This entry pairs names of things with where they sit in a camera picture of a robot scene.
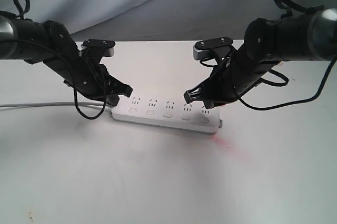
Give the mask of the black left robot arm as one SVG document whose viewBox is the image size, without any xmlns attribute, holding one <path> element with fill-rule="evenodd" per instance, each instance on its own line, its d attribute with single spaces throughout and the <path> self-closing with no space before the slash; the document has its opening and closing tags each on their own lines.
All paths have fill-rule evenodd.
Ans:
<svg viewBox="0 0 337 224">
<path fill-rule="evenodd" d="M 43 63 L 85 98 L 116 106 L 119 96 L 130 97 L 132 87 L 111 76 L 103 57 L 113 56 L 115 41 L 88 39 L 80 47 L 66 27 L 55 21 L 25 18 L 30 0 L 13 0 L 18 13 L 1 12 L 1 59 Z"/>
</svg>

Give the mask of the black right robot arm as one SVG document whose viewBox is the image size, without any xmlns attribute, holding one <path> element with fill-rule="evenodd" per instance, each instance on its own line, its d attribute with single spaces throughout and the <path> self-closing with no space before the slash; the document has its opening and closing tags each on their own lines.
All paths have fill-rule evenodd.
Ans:
<svg viewBox="0 0 337 224">
<path fill-rule="evenodd" d="M 266 73 L 280 76 L 274 67 L 281 62 L 327 61 L 324 78 L 336 63 L 336 9 L 323 5 L 303 7 L 291 0 L 274 0 L 284 13 L 277 20 L 258 18 L 251 22 L 239 48 L 229 37 L 196 42 L 193 57 L 203 66 L 215 60 L 207 79 L 184 93 L 186 103 L 201 101 L 207 109 L 242 101 L 259 84 L 286 86 L 281 76 L 276 83 Z"/>
</svg>

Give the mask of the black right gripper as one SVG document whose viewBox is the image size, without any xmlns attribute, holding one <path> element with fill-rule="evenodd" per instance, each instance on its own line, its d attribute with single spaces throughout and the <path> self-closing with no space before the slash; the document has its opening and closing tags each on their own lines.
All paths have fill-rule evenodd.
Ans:
<svg viewBox="0 0 337 224">
<path fill-rule="evenodd" d="M 247 93 L 275 65 L 276 61 L 251 60 L 246 48 L 241 47 L 234 53 L 226 68 L 220 69 L 214 77 L 209 78 L 207 83 L 200 83 L 187 90 L 183 97 L 187 104 L 202 101 L 206 109 L 235 102 L 237 96 Z"/>
</svg>

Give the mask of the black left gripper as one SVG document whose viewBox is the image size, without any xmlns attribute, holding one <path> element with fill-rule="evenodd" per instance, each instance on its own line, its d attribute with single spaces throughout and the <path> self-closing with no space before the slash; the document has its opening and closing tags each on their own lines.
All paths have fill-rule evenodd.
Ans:
<svg viewBox="0 0 337 224">
<path fill-rule="evenodd" d="M 130 97 L 132 87 L 111 76 L 102 56 L 90 56 L 83 48 L 64 34 L 51 36 L 52 49 L 58 54 L 43 63 L 64 79 L 64 83 L 75 87 L 87 99 L 106 101 L 109 106 L 117 106 L 119 95 Z"/>
</svg>

